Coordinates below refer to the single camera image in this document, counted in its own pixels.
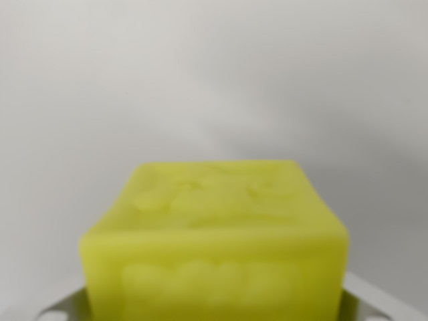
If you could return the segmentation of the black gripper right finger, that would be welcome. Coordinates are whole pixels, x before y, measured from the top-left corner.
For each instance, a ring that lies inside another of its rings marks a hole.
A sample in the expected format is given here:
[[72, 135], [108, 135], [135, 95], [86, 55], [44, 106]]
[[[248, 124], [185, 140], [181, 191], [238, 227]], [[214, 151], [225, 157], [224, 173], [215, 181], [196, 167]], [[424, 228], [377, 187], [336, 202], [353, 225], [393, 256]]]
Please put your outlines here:
[[427, 316], [356, 274], [347, 272], [338, 320], [427, 321]]

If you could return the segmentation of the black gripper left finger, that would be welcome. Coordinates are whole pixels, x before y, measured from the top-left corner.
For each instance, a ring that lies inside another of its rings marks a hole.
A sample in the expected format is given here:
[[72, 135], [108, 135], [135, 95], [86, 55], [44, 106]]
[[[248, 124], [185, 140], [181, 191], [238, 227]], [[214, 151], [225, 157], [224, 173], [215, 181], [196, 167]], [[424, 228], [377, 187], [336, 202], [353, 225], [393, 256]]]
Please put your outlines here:
[[86, 289], [68, 294], [38, 313], [36, 320], [94, 320]]

